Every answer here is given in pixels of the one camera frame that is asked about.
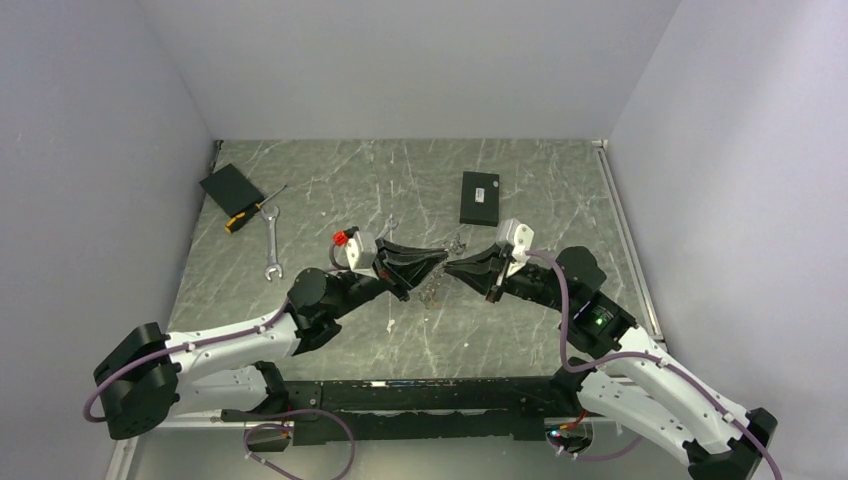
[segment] white bracket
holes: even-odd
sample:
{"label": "white bracket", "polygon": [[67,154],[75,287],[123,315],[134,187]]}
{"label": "white bracket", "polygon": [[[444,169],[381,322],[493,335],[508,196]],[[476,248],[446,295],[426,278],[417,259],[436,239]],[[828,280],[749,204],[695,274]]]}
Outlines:
{"label": "white bracket", "polygon": [[360,275],[378,278],[372,268],[377,258],[377,244],[374,235],[368,232],[356,232],[345,244],[350,270]]}
{"label": "white bracket", "polygon": [[527,250],[533,244],[533,236],[533,229],[516,218],[510,218],[498,224],[495,243],[501,247],[512,245],[512,257],[515,259],[507,267],[507,278],[515,275],[527,265],[527,260],[530,258],[527,255]]}

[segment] black box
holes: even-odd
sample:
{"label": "black box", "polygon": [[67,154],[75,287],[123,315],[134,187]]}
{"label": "black box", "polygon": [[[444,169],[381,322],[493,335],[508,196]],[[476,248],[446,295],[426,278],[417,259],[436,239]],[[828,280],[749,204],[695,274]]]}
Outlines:
{"label": "black box", "polygon": [[201,180],[200,186],[231,218],[265,199],[262,192],[232,164]]}
{"label": "black box", "polygon": [[496,173],[462,172],[459,223],[498,226],[500,178]]}

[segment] black notebook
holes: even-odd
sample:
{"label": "black notebook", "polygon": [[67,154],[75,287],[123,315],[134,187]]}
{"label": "black notebook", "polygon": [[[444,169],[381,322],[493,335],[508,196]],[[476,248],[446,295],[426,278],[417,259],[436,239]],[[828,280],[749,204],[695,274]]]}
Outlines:
{"label": "black notebook", "polygon": [[232,164],[201,180],[200,186],[230,218],[265,199],[262,192]]}

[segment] metal frame edge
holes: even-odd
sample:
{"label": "metal frame edge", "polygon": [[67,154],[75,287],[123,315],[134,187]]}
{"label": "metal frame edge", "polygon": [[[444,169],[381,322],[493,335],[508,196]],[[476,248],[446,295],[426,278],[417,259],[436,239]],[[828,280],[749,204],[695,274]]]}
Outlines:
{"label": "metal frame edge", "polygon": [[603,174],[604,184],[610,192],[610,203],[615,212],[615,222],[618,225],[618,233],[621,236],[621,241],[624,244],[624,254],[633,265],[631,274],[639,294],[642,296],[643,313],[645,314],[651,327],[654,329],[652,337],[654,340],[665,341],[662,329],[660,328],[657,312],[654,309],[654,302],[651,299],[651,294],[648,291],[648,284],[645,281],[645,274],[642,272],[642,264],[639,262],[639,256],[636,253],[636,246],[633,243],[633,237],[630,235],[630,227],[627,225],[627,218],[624,215],[624,209],[621,206],[621,198],[618,196],[618,190],[615,188],[615,181],[612,177],[609,162],[607,160],[606,148],[607,141],[592,142],[592,147],[598,156],[598,166]]}

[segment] screwdriver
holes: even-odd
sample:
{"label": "screwdriver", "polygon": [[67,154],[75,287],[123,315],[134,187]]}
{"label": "screwdriver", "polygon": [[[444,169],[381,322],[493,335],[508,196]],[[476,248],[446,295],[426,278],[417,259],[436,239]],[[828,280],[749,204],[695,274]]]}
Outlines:
{"label": "screwdriver", "polygon": [[226,230],[227,233],[234,233],[234,232],[241,230],[241,227],[243,227],[244,224],[247,223],[248,220],[253,218],[253,216],[256,215],[257,212],[259,212],[259,209],[262,208],[262,205],[265,205],[268,202],[268,200],[271,200],[272,198],[274,198],[278,193],[285,190],[286,187],[288,187],[288,184],[283,185],[283,188],[272,193],[265,200],[262,200],[260,203],[254,203],[253,205],[247,207],[244,211],[241,211],[238,214],[236,214],[235,217],[231,218],[230,221],[227,222],[227,224],[224,226],[224,230]]}

